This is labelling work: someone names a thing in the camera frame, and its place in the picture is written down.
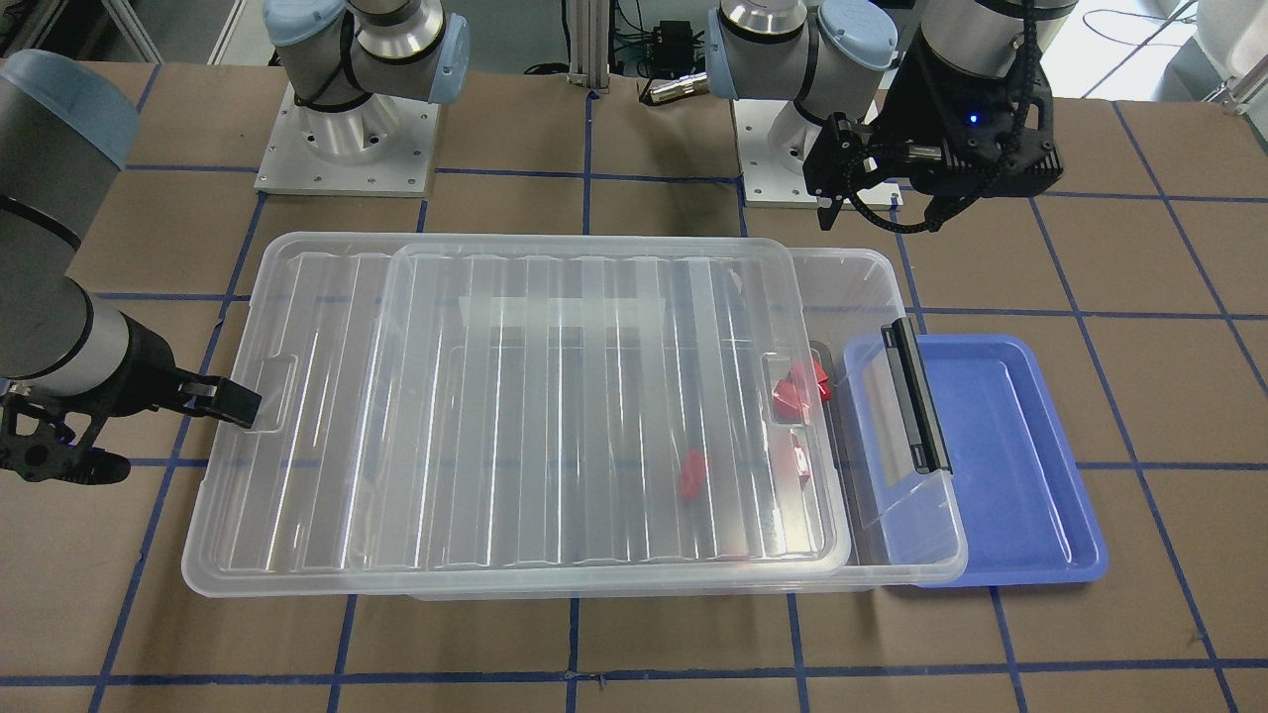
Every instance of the metal pole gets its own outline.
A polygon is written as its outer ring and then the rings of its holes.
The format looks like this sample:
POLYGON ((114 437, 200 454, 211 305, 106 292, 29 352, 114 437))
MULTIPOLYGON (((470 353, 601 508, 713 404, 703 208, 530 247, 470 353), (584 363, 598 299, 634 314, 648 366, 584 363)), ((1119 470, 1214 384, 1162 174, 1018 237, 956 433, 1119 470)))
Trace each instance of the metal pole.
POLYGON ((607 28, 610 0, 567 0, 572 43, 568 81, 587 89, 607 90, 607 28))
POLYGON ((132 8, 132 4, 127 0, 101 0, 101 6, 105 8, 110 19, 114 20, 115 27, 123 33, 123 38, 142 60, 152 65, 162 63, 158 47, 150 38, 146 28, 142 27, 141 18, 137 16, 137 11, 132 8))

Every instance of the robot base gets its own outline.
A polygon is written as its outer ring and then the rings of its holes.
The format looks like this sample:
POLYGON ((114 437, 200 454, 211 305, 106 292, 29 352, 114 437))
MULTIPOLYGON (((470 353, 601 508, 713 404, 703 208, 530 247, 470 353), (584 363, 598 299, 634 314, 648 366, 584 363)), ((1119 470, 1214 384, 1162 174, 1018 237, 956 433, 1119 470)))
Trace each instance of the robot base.
MULTIPOLYGON (((787 101, 768 99, 739 99, 732 101, 735 121, 735 148, 744 174, 744 203, 758 208, 817 208, 818 200, 805 190, 805 179, 785 167, 773 155, 768 136, 775 118, 787 101)), ((867 121, 876 114, 875 104, 867 121)), ((860 192, 867 206, 889 209, 896 199, 903 204, 903 194, 894 181, 860 192)))
POLYGON ((368 195, 422 198, 431 179, 440 107, 392 98, 401 133, 383 157, 346 165, 322 159, 306 143, 294 112, 294 90, 287 86, 269 146, 255 176, 262 193, 284 195, 368 195))

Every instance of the robotic arm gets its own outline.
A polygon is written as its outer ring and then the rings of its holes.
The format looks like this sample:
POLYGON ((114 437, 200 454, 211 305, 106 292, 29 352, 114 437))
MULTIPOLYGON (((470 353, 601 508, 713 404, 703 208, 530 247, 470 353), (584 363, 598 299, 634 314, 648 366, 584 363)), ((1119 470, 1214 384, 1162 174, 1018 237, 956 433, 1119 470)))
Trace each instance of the robotic arm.
POLYGON ((27 481, 126 478, 128 461, 93 445, 110 416, 255 420, 257 395, 178 368, 161 336, 65 274, 136 132, 132 104, 71 60, 28 49, 0 69, 0 468, 27 481), (89 416, 82 435, 71 412, 89 416))
POLYGON ((895 232, 937 231, 979 198, 1037 195, 1061 176, 1041 47, 1077 0, 938 0, 899 66, 876 119, 862 118, 898 33, 866 0, 723 0, 709 22, 710 88, 730 99, 787 99, 785 142, 829 230, 846 202, 895 232), (858 192, 910 179, 933 200, 903 226, 858 192))

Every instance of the transparent lid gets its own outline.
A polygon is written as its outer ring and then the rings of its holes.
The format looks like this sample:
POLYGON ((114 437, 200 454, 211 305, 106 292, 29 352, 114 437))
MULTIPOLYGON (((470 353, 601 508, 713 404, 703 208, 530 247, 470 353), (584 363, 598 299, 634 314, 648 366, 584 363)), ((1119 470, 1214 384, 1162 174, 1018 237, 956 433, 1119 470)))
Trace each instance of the transparent lid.
POLYGON ((709 591, 850 556, 789 251, 293 233, 185 552, 216 596, 709 591))

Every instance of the blue tape line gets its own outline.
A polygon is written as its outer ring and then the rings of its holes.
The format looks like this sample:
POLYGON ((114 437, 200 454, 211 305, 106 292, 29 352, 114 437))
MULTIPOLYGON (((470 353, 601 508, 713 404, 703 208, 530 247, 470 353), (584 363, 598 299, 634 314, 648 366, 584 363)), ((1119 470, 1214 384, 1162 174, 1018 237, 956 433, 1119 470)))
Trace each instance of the blue tape line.
MULTIPOLYGON (((1070 308, 1079 312, 1079 304, 1074 298, 1074 291, 1070 288, 1070 280, 1065 275, 1065 269, 1061 268, 1061 260, 1056 255, 1056 246, 1052 244, 1052 236, 1049 233, 1047 223, 1044 221, 1044 214, 1038 209, 1038 203, 1033 198, 1030 198, 1028 200, 1031 211, 1035 213, 1035 221, 1038 223, 1040 233, 1044 236, 1045 245, 1047 245, 1049 255, 1051 255, 1052 264, 1056 266, 1056 275, 1061 280, 1061 288, 1065 289, 1065 296, 1070 301, 1070 308)), ((1131 458, 1132 469, 1136 472, 1136 480, 1140 482, 1141 491, 1145 495, 1145 501, 1154 518, 1154 525, 1158 528, 1158 534, 1163 540, 1163 548, 1167 551, 1167 557, 1172 562, 1172 570, 1175 573, 1175 580, 1179 582, 1181 591, 1184 594, 1184 601, 1189 608, 1193 623, 1197 625, 1202 644, 1206 647, 1206 655, 1211 662, 1211 667, 1215 670, 1215 675, 1220 680, 1220 689, 1225 693, 1225 703, 1227 703, 1230 712, 1236 713, 1238 707, 1236 703, 1232 702, 1232 693, 1229 689, 1229 683, 1224 676, 1224 671, 1217 664, 1215 646, 1211 643, 1211 637, 1202 622, 1202 614, 1198 612, 1197 601, 1193 599, 1193 592, 1188 586, 1188 580, 1184 577, 1184 570, 1181 567, 1181 561, 1175 556, 1175 551, 1172 548, 1172 539, 1167 533, 1167 524, 1163 521, 1161 513, 1159 513, 1158 506, 1154 502, 1154 495, 1149 488, 1149 482, 1145 480, 1145 469, 1140 466, 1140 457, 1136 454, 1136 447, 1131 440, 1131 434, 1127 433, 1127 422, 1123 420, 1122 411, 1118 409, 1118 401, 1115 398, 1113 389, 1110 387, 1110 378, 1106 376, 1101 358, 1097 355, 1097 349, 1092 341, 1092 334, 1088 331, 1087 321, 1082 315, 1075 316, 1075 321, 1079 325, 1079 331, 1083 334, 1083 341, 1087 344, 1088 355, 1092 358, 1092 365, 1097 370, 1097 378, 1101 381, 1101 388, 1104 391, 1106 400, 1110 402, 1110 411, 1113 414, 1115 425, 1117 425, 1118 433, 1122 435, 1123 445, 1127 448, 1127 457, 1131 458)))
POLYGON ((1013 651, 1013 636, 1008 631, 1008 617, 1004 615, 1004 601, 999 587, 990 587, 990 604, 995 608, 995 623, 999 625, 999 641, 1004 644, 1004 661, 1008 665, 1008 677, 1013 681, 1013 695, 1017 698, 1017 710, 1030 713, 1026 704, 1026 691, 1022 689, 1021 671, 1017 669, 1017 653, 1013 651))
POLYGON ((591 235, 590 231, 590 197, 593 184, 593 154, 595 154, 595 100, 598 93, 591 90, 586 94, 586 173, 581 197, 581 235, 591 235))
POLYGON ((577 171, 521 171, 515 169, 436 169, 437 174, 454 174, 468 176, 503 176, 503 178, 586 178, 586 174, 577 171))
POLYGON ((98 297, 101 299, 115 299, 119 302, 221 302, 224 299, 223 294, 210 294, 203 292, 98 292, 98 297))
POLYGON ((155 65, 155 69, 150 70, 150 79, 146 80, 146 88, 141 90, 141 98, 137 99, 138 114, 146 108, 146 103, 150 101, 150 91, 155 88, 155 80, 158 79, 158 70, 161 69, 162 65, 155 65))
POLYGON ((1170 198, 1167 195, 1167 192, 1163 190, 1163 184, 1158 180, 1158 175, 1154 174, 1154 167, 1149 164, 1149 159, 1145 157, 1145 151, 1140 147, 1140 142, 1136 141, 1136 134, 1132 133, 1131 127, 1127 126, 1127 117, 1122 114, 1122 109, 1118 107, 1117 101, 1111 101, 1111 105, 1113 107, 1115 114, 1118 115, 1118 123, 1122 124, 1122 129, 1127 133, 1127 138, 1131 141, 1131 147, 1136 150, 1136 156, 1140 157, 1140 164, 1145 166, 1145 173, 1149 174, 1149 180, 1154 183, 1158 195, 1163 199, 1163 206, 1167 207, 1167 213, 1172 217, 1172 223, 1175 225, 1175 232, 1178 232, 1181 240, 1184 241, 1184 249, 1188 250, 1189 258, 1193 260, 1193 265, 1197 268, 1198 274, 1202 275, 1202 282, 1206 283, 1206 289, 1211 293, 1211 298, 1215 299, 1215 306, 1219 307, 1220 315, 1224 315, 1225 321, 1229 325, 1229 331, 1232 332, 1232 339, 1238 343, 1238 349, 1241 350, 1241 355, 1250 367, 1250 372, 1255 376, 1255 381, 1259 382, 1259 391, 1268 395, 1268 382, 1264 381, 1263 373, 1259 372, 1259 367, 1250 355, 1250 349, 1246 346, 1245 340, 1241 339, 1241 332, 1238 331, 1238 326, 1229 316, 1229 310, 1225 307, 1224 299, 1220 298, 1220 293, 1215 289, 1215 282, 1211 280, 1211 275, 1207 274, 1206 266, 1202 264, 1201 258, 1198 258, 1197 249, 1193 247, 1193 241, 1189 240, 1188 231, 1184 230, 1179 216, 1175 214, 1175 207, 1172 206, 1170 198))
POLYGON ((796 595, 789 594, 789 633, 792 639, 792 670, 796 672, 796 699, 801 713, 810 713, 810 689, 805 683, 805 653, 801 650, 801 617, 796 610, 796 595))
POLYGON ((1268 471, 1268 463, 1202 463, 1202 462, 1079 462, 1085 471, 1268 471))
POLYGON ((335 653, 335 675, 330 683, 330 697, 326 699, 326 713, 337 713, 344 670, 347 667, 347 646, 353 641, 353 620, 356 618, 356 595, 347 595, 344 606, 344 627, 339 632, 339 650, 335 653))
POLYGON ((129 171, 190 171, 203 174, 254 174, 259 166, 183 166, 176 164, 128 164, 129 171))

